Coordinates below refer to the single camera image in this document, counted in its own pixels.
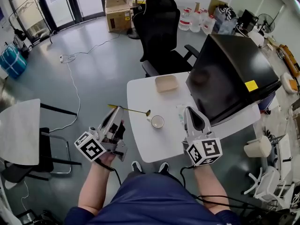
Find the beige tray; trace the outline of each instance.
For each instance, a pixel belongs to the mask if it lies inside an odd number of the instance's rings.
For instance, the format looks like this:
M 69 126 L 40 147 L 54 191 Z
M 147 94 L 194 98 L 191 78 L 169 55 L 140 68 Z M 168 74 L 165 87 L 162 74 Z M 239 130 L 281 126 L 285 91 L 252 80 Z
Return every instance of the beige tray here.
M 174 75 L 157 77 L 155 79 L 155 85 L 158 92 L 167 92 L 178 88 L 178 82 Z

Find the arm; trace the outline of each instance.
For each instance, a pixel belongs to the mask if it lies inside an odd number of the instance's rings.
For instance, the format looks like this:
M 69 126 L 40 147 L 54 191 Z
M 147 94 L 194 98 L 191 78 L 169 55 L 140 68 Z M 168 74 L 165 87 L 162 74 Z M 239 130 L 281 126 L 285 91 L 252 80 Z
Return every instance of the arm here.
M 101 156 L 101 161 L 110 166 L 114 155 L 105 153 Z M 83 208 L 94 215 L 102 209 L 106 195 L 106 185 L 110 171 L 92 162 L 89 175 L 81 189 L 78 207 Z
M 197 180 L 198 189 L 201 195 L 223 195 L 227 196 L 221 183 L 216 178 L 214 172 L 209 165 L 199 166 L 194 169 L 195 177 Z M 225 197 L 204 197 L 204 200 L 229 204 L 229 201 Z M 223 210 L 230 210 L 229 207 L 216 205 L 212 203 L 204 203 L 204 206 L 208 208 L 213 214 L 217 214 Z

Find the white bucket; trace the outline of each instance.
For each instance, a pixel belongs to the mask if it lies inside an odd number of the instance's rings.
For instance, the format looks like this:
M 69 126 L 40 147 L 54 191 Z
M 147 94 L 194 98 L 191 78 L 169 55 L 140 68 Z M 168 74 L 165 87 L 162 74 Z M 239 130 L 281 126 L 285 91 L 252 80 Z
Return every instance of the white bucket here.
M 266 158 L 270 155 L 272 145 L 266 136 L 251 140 L 244 146 L 244 151 L 250 158 Z

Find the chair armrest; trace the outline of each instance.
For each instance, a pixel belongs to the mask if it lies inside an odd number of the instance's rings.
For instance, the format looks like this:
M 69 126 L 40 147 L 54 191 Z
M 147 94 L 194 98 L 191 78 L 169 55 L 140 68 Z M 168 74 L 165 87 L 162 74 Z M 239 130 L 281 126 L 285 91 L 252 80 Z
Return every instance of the chair armrest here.
M 196 58 L 199 57 L 199 52 L 193 46 L 185 45 L 184 47 L 188 50 L 187 54 L 184 56 L 185 60 L 188 60 L 192 55 Z
M 157 72 L 157 70 L 151 65 L 151 63 L 146 60 L 142 62 L 142 68 L 145 70 L 146 75 L 150 77 L 159 76 L 160 74 Z

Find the gray floor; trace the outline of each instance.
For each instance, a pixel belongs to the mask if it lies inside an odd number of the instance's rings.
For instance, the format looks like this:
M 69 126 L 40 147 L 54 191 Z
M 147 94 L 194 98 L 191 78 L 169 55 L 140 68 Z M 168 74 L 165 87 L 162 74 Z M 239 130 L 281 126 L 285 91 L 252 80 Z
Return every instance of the gray floor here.
M 44 41 L 36 46 L 28 58 L 28 67 L 20 78 L 8 78 L 3 92 L 1 105 L 16 103 L 33 98 L 41 102 L 76 112 L 78 98 L 72 85 L 70 73 L 66 64 L 60 63 L 61 54 L 73 54 L 79 51 L 88 51 L 96 44 L 109 40 L 117 34 L 108 33 L 106 18 L 99 18 L 86 22 L 60 32 L 52 38 L 53 44 Z M 185 44 L 191 44 L 200 50 L 205 36 L 203 33 L 178 31 L 176 50 L 185 55 Z M 118 39 L 96 48 L 90 55 L 80 54 L 70 63 L 75 83 L 81 98 L 81 110 L 76 123 L 64 130 L 54 132 L 65 137 L 70 142 L 71 158 L 82 162 L 82 166 L 73 166 L 70 176 L 52 176 L 47 181 L 26 178 L 29 188 L 29 197 L 24 199 L 26 208 L 33 209 L 37 214 L 42 210 L 51 210 L 60 219 L 67 211 L 76 206 L 80 189 L 90 168 L 90 163 L 76 150 L 73 142 L 89 126 L 98 126 L 102 118 L 109 111 L 107 104 L 127 106 L 126 84 L 128 81 L 144 77 L 139 59 L 143 54 L 140 40 L 129 39 L 120 35 Z M 60 114 L 41 109 L 41 127 L 50 129 L 64 126 L 74 119 L 73 116 Z M 130 171 L 133 160 L 141 162 L 146 172 L 153 172 L 159 168 L 160 163 L 147 164 L 142 162 L 132 134 L 129 116 L 125 117 L 126 132 L 124 141 L 128 146 L 125 161 L 113 162 L 124 180 Z M 225 187 L 229 196 L 244 201 L 258 201 L 241 196 L 240 192 L 247 189 L 251 181 L 245 178 L 246 172 L 257 171 L 260 166 L 256 159 L 249 159 L 243 151 L 243 146 L 255 138 L 253 126 L 221 141 L 224 155 L 212 166 L 216 175 Z M 65 158 L 63 144 L 52 140 L 52 155 Z M 180 168 L 190 165 L 189 158 L 185 156 L 169 159 L 170 172 L 180 180 Z M 63 165 L 55 169 L 66 169 Z M 191 193 L 197 194 L 193 171 L 184 172 L 187 179 L 187 188 Z M 111 173 L 105 203 L 109 203 L 115 195 L 119 184 L 114 173 Z M 8 200 L 15 214 L 23 212 L 21 197 L 26 196 L 26 187 L 23 183 L 7 191 Z

